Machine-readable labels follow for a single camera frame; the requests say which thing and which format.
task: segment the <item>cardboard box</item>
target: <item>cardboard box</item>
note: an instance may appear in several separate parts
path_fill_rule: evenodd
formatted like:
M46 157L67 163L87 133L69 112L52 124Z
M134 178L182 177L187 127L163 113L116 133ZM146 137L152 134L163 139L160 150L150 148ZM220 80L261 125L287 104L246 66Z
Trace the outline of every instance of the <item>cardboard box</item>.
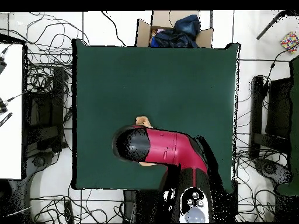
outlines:
M183 19L190 15L199 15L198 10L172 10L170 14L169 11L170 10L152 11L151 24L138 19L135 46L149 47L152 30L171 30L173 29L172 25L174 26L177 20ZM195 42L199 47L211 48L212 38L213 28L210 28L200 31L200 33L196 37Z

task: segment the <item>white floor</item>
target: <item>white floor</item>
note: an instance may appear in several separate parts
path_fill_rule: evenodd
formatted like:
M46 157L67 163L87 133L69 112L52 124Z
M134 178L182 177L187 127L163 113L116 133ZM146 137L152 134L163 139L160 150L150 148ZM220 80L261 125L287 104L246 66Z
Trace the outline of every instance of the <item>white floor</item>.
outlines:
M241 44L240 53L240 66L239 66L239 101L247 99L250 95L248 89L249 83L252 78L256 75L268 75L270 71L270 66L275 56L284 51L284 48L280 45L280 41L288 34L290 31L294 31L299 35L299 23L298 19L295 17L285 17L282 18L278 23L275 23L266 34L257 40L257 35L266 27L266 25L273 19L273 17L280 10L214 10L213 13L213 48L224 48L228 43L238 42ZM46 12L48 15L53 15L57 19L62 18L78 29L83 29L86 33L90 45L115 45L121 46L121 42L116 38L116 32L113 23L110 22L106 17L104 17L101 12ZM150 23L151 11L136 11L136 12L109 12L108 15L115 22L117 26L117 31L119 37L127 46L133 46L135 43L136 34L136 23L137 19ZM201 11L200 19L202 29L209 28L210 24L210 11ZM29 13L11 13L9 14L9 28L11 30L16 30L21 35L26 36L26 26L39 19L40 16L34 16ZM50 26L46 29L45 33L39 39L45 26L53 22L51 20L43 20L34 24L35 28L30 29L28 33L28 40L38 41L40 44L50 45L51 40L57 33L63 33L63 28L61 25ZM7 27L7 15L0 14L0 27ZM65 28L65 34L70 38L79 37L82 39L82 33L77 34L77 30L71 26ZM18 37L17 34L10 32L10 35ZM52 46L59 46L62 43L62 36L55 38ZM71 42L68 38L65 38L64 47L70 47ZM34 53L40 53L38 49L29 45L29 48ZM272 74L270 76L271 80L280 79L284 77L289 77L290 72L288 68L288 62L292 58L298 55L298 52L291 55L288 52L283 53L278 58ZM238 117L247 113L250 108L250 99L239 103L238 106ZM238 120L238 125L246 125L249 122L250 114L240 117ZM71 121L65 126L66 128L71 128ZM244 127L238 127L237 132L248 133L249 125ZM65 136L70 147L72 147L72 134L71 130L65 131ZM248 135L238 135L238 138L245 143L248 143ZM237 141L238 149L246 146L241 141ZM47 168L45 171L37 174L32 183L31 198L45 197L49 199L53 195L68 195L68 187L72 176L72 155L69 149L64 149L60 154L59 161ZM239 200L243 198L251 197L251 192L246 184L247 182L253 190L253 193L260 189L272 190L273 187L268 179L263 178L258 175L257 172L250 166L246 169L240 167L238 171L238 176L241 178L239 182ZM81 192L70 190L70 196L73 200L78 200L80 204ZM92 190L90 195L90 190L82 191L83 206L86 206L86 200L88 199L89 210L102 209L107 213L108 219L114 215L113 207L118 206L120 201L123 200L123 192L119 190ZM262 203L267 202L274 204L273 196L269 193L260 193L257 199ZM107 202L103 200L114 200L119 202ZM32 212L33 215L40 212L42 207L46 206L48 201L34 200L32 201ZM239 210L246 211L251 210L252 199L240 201ZM80 208L73 205L74 215L80 214ZM253 221L255 215L241 214L242 216L237 216L240 221L244 217L248 221ZM101 212L94 213L95 218L99 222L105 220L104 214ZM41 216L41 219L48 219L46 214ZM267 215L267 221L272 220L271 215ZM94 223L95 221L89 216L82 221L82 223ZM111 223L120 223L121 218L115 217Z

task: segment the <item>white desk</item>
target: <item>white desk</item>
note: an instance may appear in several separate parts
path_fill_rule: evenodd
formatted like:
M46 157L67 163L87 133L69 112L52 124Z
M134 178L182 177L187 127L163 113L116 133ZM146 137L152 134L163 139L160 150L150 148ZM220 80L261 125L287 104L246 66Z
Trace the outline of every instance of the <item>white desk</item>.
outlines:
M0 53L7 47L0 43ZM3 101L22 93L22 45L12 45L5 53L6 68L0 74L0 98ZM0 127L0 179L21 179L22 156L22 96L7 105L12 117Z

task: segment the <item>rubik's cube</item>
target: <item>rubik's cube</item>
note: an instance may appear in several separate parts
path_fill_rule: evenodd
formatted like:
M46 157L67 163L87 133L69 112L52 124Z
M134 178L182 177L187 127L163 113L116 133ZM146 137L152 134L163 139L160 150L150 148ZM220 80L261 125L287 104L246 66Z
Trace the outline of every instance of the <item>rubik's cube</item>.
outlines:
M298 37L296 36L296 34L294 34L293 32L290 32L288 35L286 35L286 37L281 41L281 45L286 48L289 49L290 47L296 45L297 43L299 43ZM297 47L294 47L292 49L289 50L290 53L295 53L297 51Z

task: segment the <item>dark green tabletop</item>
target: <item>dark green tabletop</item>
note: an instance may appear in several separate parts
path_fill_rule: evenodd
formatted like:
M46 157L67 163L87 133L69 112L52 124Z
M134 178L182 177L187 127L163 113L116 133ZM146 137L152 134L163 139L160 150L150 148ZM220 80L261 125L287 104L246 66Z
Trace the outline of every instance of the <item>dark green tabletop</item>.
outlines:
M232 191L238 44L227 49L88 47L77 50L76 188L157 189L163 165L114 157L112 136L137 116L155 128L204 136Z

